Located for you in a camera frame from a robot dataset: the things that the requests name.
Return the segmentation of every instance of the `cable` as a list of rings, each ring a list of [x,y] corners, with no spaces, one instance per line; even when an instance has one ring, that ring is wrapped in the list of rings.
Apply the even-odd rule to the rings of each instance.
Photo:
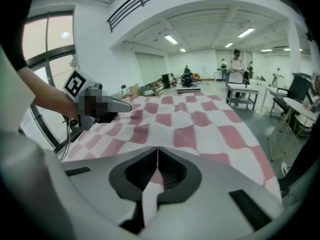
[[[66,144],[65,144],[65,148],[63,151],[63,155],[60,158],[60,162],[65,159],[65,157],[67,156],[68,152],[69,152],[69,143],[70,143],[70,119],[68,118],[65,121],[66,124]]]

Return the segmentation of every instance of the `table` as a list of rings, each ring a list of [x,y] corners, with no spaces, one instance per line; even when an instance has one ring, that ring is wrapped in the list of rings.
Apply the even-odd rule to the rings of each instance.
[[[201,88],[200,86],[197,87],[182,87],[181,84],[176,86],[176,93],[177,94],[189,94],[189,93],[200,93]]]
[[[248,108],[248,105],[253,105],[252,110],[255,110],[257,97],[259,94],[259,90],[254,86],[250,84],[242,84],[242,83],[228,83],[226,85],[227,89],[230,91],[230,97],[226,97],[225,102],[227,104],[230,103],[240,103],[240,104],[246,104],[246,108]],[[232,93],[246,93],[249,94],[248,99],[247,98],[233,98]],[[250,95],[255,95],[254,101],[250,99]]]
[[[132,111],[119,113],[111,123],[96,123],[84,131],[70,145],[64,162],[162,146],[230,165],[281,201],[277,177],[260,143],[218,96],[199,92],[138,96],[123,101],[131,103]],[[143,194],[148,196],[151,190],[149,195],[156,197],[155,191],[163,192],[159,177],[152,178],[149,184]]]
[[[284,118],[283,117],[279,118],[282,122],[277,124],[277,126],[274,128],[273,132],[267,137],[267,139],[269,141],[269,145],[270,145],[270,150],[271,150],[271,162],[273,162],[275,159],[282,158],[288,152],[288,149],[293,150],[298,145],[299,135],[302,132],[303,128],[301,128],[297,132],[296,135],[295,135],[295,130],[296,130],[297,121],[294,123],[293,130],[290,128],[290,120],[291,120],[291,116],[294,114],[294,112],[298,112],[299,114],[304,115],[307,119],[310,119],[314,122],[317,120],[315,114],[312,113],[311,111],[307,110],[306,108],[304,108],[302,103],[300,103],[292,98],[288,98],[288,97],[284,97],[283,100],[290,107],[290,109]],[[283,147],[283,145],[282,145],[284,138],[279,138],[279,136],[277,136],[277,132],[280,132],[281,128],[283,126],[287,127],[287,129],[289,130],[289,133],[291,133],[291,136],[292,136],[291,140],[289,140],[286,143],[285,147]],[[272,142],[275,143],[280,149],[283,150],[283,154],[276,157],[276,158],[274,158],[274,156],[273,156],[273,147],[271,144]]]
[[[262,109],[266,109],[266,110],[269,109],[268,107],[265,106],[265,101],[266,101],[266,96],[267,96],[267,92],[268,91],[273,97],[281,98],[281,97],[286,97],[287,96],[287,93],[285,93],[284,90],[280,90],[280,92],[278,92],[278,88],[274,88],[274,87],[271,87],[271,86],[266,86],[260,113],[262,112]],[[272,107],[270,109],[270,115],[271,115],[272,110],[274,109],[274,107],[275,107],[275,102],[273,102]]]

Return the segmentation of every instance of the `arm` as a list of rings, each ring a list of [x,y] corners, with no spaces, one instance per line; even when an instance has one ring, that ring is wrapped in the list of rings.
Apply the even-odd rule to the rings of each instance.
[[[34,104],[70,118],[78,118],[73,101],[64,91],[45,83],[28,67],[20,69],[17,73],[34,93]]]

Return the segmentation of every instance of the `chair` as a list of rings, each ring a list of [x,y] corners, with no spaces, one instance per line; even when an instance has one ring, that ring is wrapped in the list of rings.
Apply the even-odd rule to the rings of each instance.
[[[287,91],[288,98],[302,103],[308,93],[309,88],[311,87],[312,87],[312,83],[308,79],[304,78],[301,75],[296,74],[294,76],[293,82],[289,90],[286,90],[284,88],[278,88],[277,93],[279,90]],[[276,97],[273,98],[273,105],[270,111],[270,116],[272,116],[272,111],[275,107],[275,104],[277,104],[280,108],[282,108],[285,114],[288,113],[290,107],[284,101],[284,97],[283,96],[279,97],[276,95]]]

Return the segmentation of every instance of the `white shirt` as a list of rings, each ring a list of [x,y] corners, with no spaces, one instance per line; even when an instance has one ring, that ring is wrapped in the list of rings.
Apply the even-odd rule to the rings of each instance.
[[[243,70],[244,69],[244,61],[242,59],[234,60],[233,58],[230,61],[230,69],[233,70]],[[240,72],[230,73],[229,83],[242,84],[244,76]]]
[[[278,71],[274,72],[274,75],[277,79],[279,79],[279,76],[281,76],[281,74]]]

